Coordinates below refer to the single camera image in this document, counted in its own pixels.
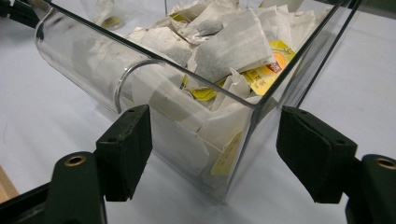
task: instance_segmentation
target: white tea bag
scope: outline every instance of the white tea bag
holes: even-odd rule
[[[200,45],[191,60],[197,64],[197,75],[216,82],[230,74],[230,67],[243,71],[253,63],[265,64],[271,57],[259,19],[251,9],[246,9],[238,20]]]
[[[256,96],[247,98],[247,101],[257,104],[260,99],[260,96]],[[237,134],[246,129],[251,112],[251,108],[238,102],[226,105],[210,113],[210,117],[205,119],[205,124],[198,131],[198,134],[207,143],[222,152]]]
[[[291,48],[297,52],[316,28],[314,11],[290,13],[290,28],[293,38]]]
[[[185,67],[192,55],[191,46],[168,27],[136,29],[127,37],[147,49],[154,49]]]
[[[210,4],[210,1],[193,1],[191,4],[186,6],[179,2],[172,10],[169,15],[178,21],[191,22],[195,20]]]
[[[221,15],[225,15],[237,10],[236,6],[222,4],[214,1],[185,28],[178,30],[178,33],[187,41],[194,45],[200,45],[209,37],[222,30]]]
[[[280,7],[287,5],[290,12],[295,12],[304,0],[263,0],[260,7]]]
[[[177,31],[181,28],[185,28],[187,26],[187,23],[184,21],[175,21],[171,17],[166,17],[160,21],[154,22],[149,29],[152,28],[158,28],[158,27],[168,27],[171,29],[173,32],[177,33]]]
[[[114,0],[98,0],[92,21],[105,29],[118,29],[125,24],[125,14],[125,10],[116,5]]]
[[[150,110],[150,116],[153,146],[189,174],[200,174],[210,155],[199,135],[155,110]]]
[[[242,99],[247,98],[250,94],[250,87],[247,80],[233,68],[230,68],[230,70],[232,75],[227,77],[222,88],[236,96],[239,96]],[[211,111],[216,111],[235,102],[236,101],[233,98],[219,92],[216,96],[215,102],[211,107]]]
[[[292,46],[290,14],[286,5],[281,7],[256,8],[255,13],[262,23],[262,29],[269,41],[281,40],[288,46]]]
[[[327,5],[320,12],[315,13],[315,17],[317,18],[316,26],[318,26],[319,24],[321,24],[323,22],[324,18],[327,16],[327,14],[329,14],[329,12],[332,10],[332,8],[333,8],[333,6]]]
[[[179,87],[182,74],[159,65],[139,68],[132,73],[131,90],[136,105],[149,105],[171,120],[196,132],[209,117],[209,111]]]

